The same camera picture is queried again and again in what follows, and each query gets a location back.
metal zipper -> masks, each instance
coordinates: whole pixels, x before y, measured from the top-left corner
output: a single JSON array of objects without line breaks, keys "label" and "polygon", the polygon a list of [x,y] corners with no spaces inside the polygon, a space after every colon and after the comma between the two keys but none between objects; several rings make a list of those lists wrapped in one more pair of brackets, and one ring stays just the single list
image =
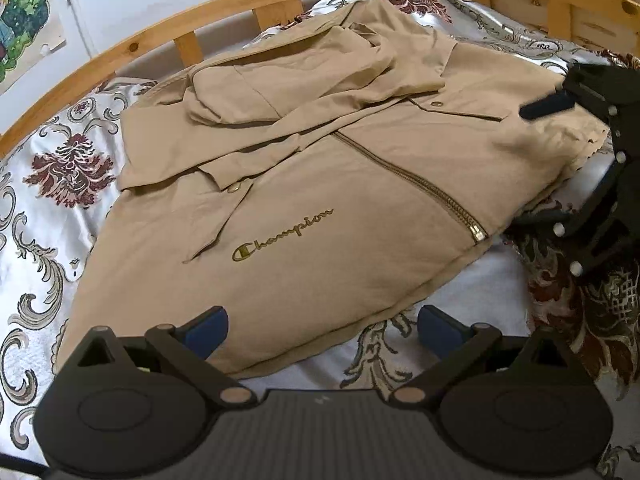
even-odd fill
[{"label": "metal zipper", "polygon": [[411,184],[414,184],[415,187],[419,188],[423,192],[438,200],[438,202],[440,202],[447,210],[453,213],[453,215],[460,222],[462,222],[466,226],[466,228],[469,229],[469,231],[471,231],[471,235],[476,242],[481,242],[488,237],[487,232],[480,225],[480,223],[475,218],[473,218],[473,216],[471,216],[471,214],[466,209],[464,209],[458,202],[456,202],[452,197],[450,197],[439,187],[435,186],[421,176],[394,166],[383,158],[377,156],[375,153],[371,153],[363,145],[355,142],[355,140],[352,140],[349,137],[344,136],[340,132],[334,132],[333,135],[336,139],[341,140],[348,146],[351,146],[354,150],[357,150],[361,155],[364,155],[372,162],[375,162],[379,166],[385,168],[387,171],[390,171],[391,173],[404,178]]}]

bed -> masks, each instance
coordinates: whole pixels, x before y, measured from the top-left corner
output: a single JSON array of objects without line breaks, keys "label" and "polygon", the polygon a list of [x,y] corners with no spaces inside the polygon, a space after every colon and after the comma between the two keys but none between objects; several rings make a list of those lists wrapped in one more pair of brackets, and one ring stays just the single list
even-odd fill
[{"label": "bed", "polygon": [[[175,42],[188,70],[204,58],[194,30],[238,12],[253,10],[262,30],[255,42],[354,1],[320,0],[305,12],[301,0],[212,0],[91,60],[0,137],[2,452],[43,460],[30,422],[54,377],[85,261],[118,197],[115,177],[124,164],[119,115],[156,84],[114,72],[168,41]],[[575,60],[640,70],[633,56],[640,51],[640,5],[633,0],[548,0],[547,23],[539,29],[493,10],[492,0],[390,1],[425,27],[555,72],[565,73]],[[598,11],[637,34],[633,53],[588,50],[572,42],[572,9]],[[612,158],[608,142],[540,207],[580,207]],[[584,290],[573,284],[567,267],[559,251],[528,235],[497,237],[485,256],[424,302],[347,343],[245,384],[258,394],[272,387],[378,388],[388,394],[436,359],[417,341],[417,312],[426,302],[464,323],[489,322],[510,335],[551,324],[566,334],[614,412],[600,472],[607,479],[638,478],[640,429],[630,416],[640,413],[638,261],[607,269]],[[0,471],[0,478],[19,477]]]}]

wooden bed frame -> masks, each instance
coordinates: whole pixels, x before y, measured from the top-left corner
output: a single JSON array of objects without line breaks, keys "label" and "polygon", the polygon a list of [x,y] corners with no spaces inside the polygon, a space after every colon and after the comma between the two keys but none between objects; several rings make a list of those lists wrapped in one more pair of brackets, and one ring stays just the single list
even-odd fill
[{"label": "wooden bed frame", "polygon": [[[492,0],[475,0],[492,6]],[[553,38],[571,40],[572,7],[597,13],[636,34],[636,56],[640,56],[640,4],[633,0],[548,0],[547,27]],[[289,23],[303,12],[301,0],[210,0],[162,20],[127,38],[73,72],[33,105],[0,137],[4,157],[25,136],[62,108],[75,103],[114,72],[151,50],[173,41],[185,67],[200,63],[204,56],[194,33],[198,28],[252,10],[265,30]]]}]

jacket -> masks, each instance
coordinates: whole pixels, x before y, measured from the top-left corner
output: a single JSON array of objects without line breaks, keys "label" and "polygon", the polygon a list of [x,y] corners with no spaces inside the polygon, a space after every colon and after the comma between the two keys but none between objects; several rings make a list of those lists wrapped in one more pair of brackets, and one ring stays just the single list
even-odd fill
[{"label": "jacket", "polygon": [[391,318],[600,147],[581,108],[519,118],[561,80],[387,0],[169,78],[122,115],[122,195],[57,365],[92,326],[141,335],[222,305],[229,334],[208,360],[245,378]]}]

pipe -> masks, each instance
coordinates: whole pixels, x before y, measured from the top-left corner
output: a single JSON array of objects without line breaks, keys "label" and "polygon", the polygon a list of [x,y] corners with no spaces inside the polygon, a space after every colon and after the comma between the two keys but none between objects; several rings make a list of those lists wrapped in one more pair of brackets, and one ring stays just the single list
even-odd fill
[{"label": "pipe", "polygon": [[86,23],[82,18],[82,10],[80,9],[80,5],[78,0],[67,0],[68,4],[71,6],[71,11],[74,14],[74,18],[76,19],[76,25],[78,26],[78,31],[80,32],[80,38],[82,38],[82,43],[84,43],[84,48],[89,56],[89,58],[94,58],[98,55],[98,50],[94,45],[94,41],[89,34],[89,31],[86,27]]}]

